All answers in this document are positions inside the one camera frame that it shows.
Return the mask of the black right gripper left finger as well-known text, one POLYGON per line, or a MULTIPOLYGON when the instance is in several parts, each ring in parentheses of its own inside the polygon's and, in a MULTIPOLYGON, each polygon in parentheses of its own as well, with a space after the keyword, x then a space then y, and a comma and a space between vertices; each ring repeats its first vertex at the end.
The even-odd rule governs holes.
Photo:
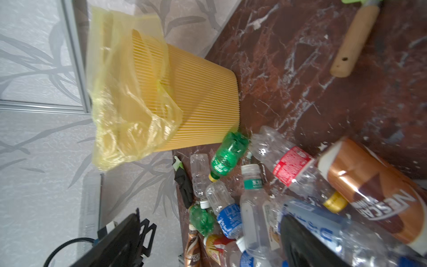
POLYGON ((157 225, 130 214, 103 237, 74 267, 143 267, 150 257, 157 225))

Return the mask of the clear bottle white cap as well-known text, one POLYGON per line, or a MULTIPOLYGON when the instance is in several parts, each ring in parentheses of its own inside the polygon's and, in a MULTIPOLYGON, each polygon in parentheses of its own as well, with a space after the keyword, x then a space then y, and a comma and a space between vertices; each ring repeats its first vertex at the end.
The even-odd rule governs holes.
POLYGON ((209 179, 210 164, 208 155, 191 155, 190 169, 192 176, 193 193, 198 199, 201 209, 208 209, 210 207, 210 203, 205 194, 207 187, 211 184, 211 181, 209 179))

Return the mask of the clear bottle red label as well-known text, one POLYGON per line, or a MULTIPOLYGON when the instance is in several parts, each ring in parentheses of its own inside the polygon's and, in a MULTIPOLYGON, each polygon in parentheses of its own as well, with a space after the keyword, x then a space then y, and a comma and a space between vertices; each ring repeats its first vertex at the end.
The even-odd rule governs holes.
POLYGON ((299 197, 310 199, 332 213, 339 213, 348 206, 348 201, 321 176, 316 160, 275 129, 262 126, 258 133, 252 134, 249 149, 299 197))

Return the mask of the brown Nescafe coffee bottle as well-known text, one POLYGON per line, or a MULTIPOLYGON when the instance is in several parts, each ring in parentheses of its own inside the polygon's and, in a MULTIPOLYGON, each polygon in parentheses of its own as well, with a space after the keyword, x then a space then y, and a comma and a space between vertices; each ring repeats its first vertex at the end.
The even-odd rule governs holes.
POLYGON ((316 165, 364 218, 427 255, 427 193, 414 181, 349 138, 331 145, 316 165))

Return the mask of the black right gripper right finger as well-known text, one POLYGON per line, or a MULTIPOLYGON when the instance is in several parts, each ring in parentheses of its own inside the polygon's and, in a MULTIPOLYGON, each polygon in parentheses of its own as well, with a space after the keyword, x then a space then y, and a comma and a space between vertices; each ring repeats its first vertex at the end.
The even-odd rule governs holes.
POLYGON ((348 266, 291 215, 282 217, 280 234, 290 267, 348 266))

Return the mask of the soda water bottle blue label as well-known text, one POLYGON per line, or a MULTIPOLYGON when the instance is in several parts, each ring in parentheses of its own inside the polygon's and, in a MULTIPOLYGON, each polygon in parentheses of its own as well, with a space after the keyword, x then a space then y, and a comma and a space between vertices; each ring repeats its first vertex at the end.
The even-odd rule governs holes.
POLYGON ((307 204, 286 199, 280 204, 282 217, 290 215, 340 259, 352 267, 425 267, 427 260, 414 255, 376 228, 307 204))

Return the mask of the yellow tea bottle red label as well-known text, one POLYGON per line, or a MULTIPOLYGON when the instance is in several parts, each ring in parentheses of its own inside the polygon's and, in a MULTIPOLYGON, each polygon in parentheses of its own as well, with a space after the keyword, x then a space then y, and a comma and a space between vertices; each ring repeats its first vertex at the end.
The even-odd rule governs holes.
POLYGON ((223 234, 210 234, 204 237, 203 245, 207 255, 222 267, 225 247, 233 241, 223 234))

